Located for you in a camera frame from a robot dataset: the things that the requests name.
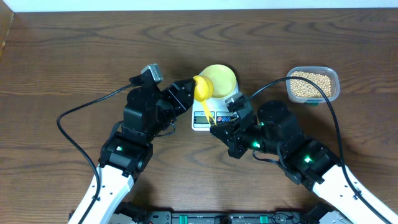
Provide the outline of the yellow measuring scoop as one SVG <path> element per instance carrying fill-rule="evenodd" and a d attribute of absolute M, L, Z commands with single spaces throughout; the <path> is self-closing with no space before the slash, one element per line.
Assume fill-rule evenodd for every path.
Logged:
<path fill-rule="evenodd" d="M 206 76 L 196 75 L 193 77 L 195 81 L 195 89 L 194 89 L 194 100 L 199 102 L 205 112 L 206 119 L 211 126 L 214 126 L 216 123 L 214 121 L 214 117 L 209 110 L 206 101 L 209 100 L 213 96 L 214 87 L 211 80 Z"/>

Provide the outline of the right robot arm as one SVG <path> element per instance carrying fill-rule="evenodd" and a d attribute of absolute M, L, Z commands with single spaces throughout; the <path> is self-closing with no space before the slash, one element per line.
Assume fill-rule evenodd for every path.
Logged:
<path fill-rule="evenodd" d="M 251 105 L 238 117 L 211 127 L 228 154 L 241 158 L 249 149 L 275 154 L 275 162 L 295 184 L 303 185 L 335 207 L 352 223 L 397 223 L 397 214 L 375 197 L 324 144 L 304 135 L 282 101 Z"/>

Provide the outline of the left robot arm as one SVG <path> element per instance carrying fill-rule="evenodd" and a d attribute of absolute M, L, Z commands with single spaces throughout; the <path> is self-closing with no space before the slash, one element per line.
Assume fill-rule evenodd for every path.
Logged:
<path fill-rule="evenodd" d="M 123 120 L 101 148 L 96 174 L 70 223 L 107 223 L 153 155 L 152 141 L 193 104 L 194 79 L 159 90 L 153 80 L 130 78 Z"/>

